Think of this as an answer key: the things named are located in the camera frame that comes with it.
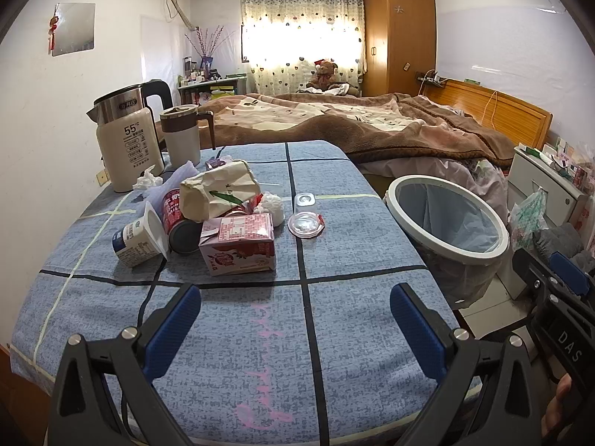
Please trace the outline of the person's right hand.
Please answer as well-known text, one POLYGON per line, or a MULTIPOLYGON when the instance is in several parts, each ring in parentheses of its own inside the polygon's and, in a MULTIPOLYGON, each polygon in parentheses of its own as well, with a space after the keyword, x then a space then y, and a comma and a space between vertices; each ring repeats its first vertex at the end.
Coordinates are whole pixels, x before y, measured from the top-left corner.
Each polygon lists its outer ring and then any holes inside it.
POLYGON ((555 396, 550 400, 544 416, 541 418, 541 437, 545 438, 562 424, 565 403, 572 389, 572 378, 565 374, 558 382, 555 396))

